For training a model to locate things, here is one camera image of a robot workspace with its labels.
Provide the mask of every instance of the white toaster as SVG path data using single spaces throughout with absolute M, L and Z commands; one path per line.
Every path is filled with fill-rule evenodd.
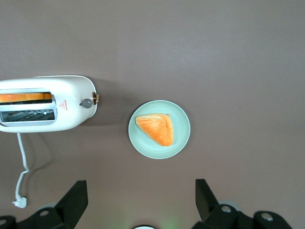
M 44 99 L 31 99 L 33 95 Z M 77 75 L 39 76 L 0 81 L 0 96 L 30 95 L 0 101 L 0 131 L 34 133 L 74 128 L 92 117 L 99 96 L 91 80 Z

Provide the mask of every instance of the white power cord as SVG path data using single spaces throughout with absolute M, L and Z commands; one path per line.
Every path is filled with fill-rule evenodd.
M 13 201 L 13 204 L 19 208 L 25 208 L 27 206 L 27 199 L 25 197 L 20 196 L 19 194 L 19 189 L 20 189 L 20 184 L 22 181 L 22 178 L 24 176 L 24 174 L 28 173 L 30 171 L 28 164 L 27 164 L 27 157 L 23 148 L 23 143 L 22 143 L 22 139 L 21 139 L 21 134 L 17 133 L 17 138 L 18 138 L 18 142 L 19 142 L 19 146 L 20 146 L 20 150 L 21 150 L 21 155 L 22 155 L 22 161 L 23 161 L 23 167 L 25 168 L 25 171 L 20 173 L 17 185 L 16 185 L 16 191 L 15 191 L 15 198 L 16 200 Z

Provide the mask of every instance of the bread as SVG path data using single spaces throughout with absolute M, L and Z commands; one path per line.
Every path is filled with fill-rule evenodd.
M 136 117 L 136 124 L 161 146 L 173 144 L 173 125 L 169 114 L 145 114 Z
M 0 94 L 0 103 L 52 99 L 51 93 Z

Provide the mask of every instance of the gray tabletop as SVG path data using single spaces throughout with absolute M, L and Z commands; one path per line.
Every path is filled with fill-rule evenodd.
M 195 180 L 252 216 L 274 211 L 305 225 L 303 0 L 2 1 L 0 80 L 90 78 L 97 113 L 62 132 L 0 133 L 0 215 L 22 220 L 80 179 L 89 205 L 76 228 L 188 229 L 200 220 Z M 188 115 L 177 155 L 155 160 L 130 143 L 128 122 L 151 100 Z

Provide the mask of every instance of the plate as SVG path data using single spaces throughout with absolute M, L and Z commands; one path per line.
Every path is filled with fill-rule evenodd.
M 135 122 L 139 115 L 170 114 L 173 124 L 173 144 L 161 146 L 144 133 Z M 153 159 L 166 159 L 178 154 L 189 140 L 191 125 L 184 110 L 166 100 L 154 100 L 140 106 L 132 115 L 128 134 L 133 147 L 142 155 Z

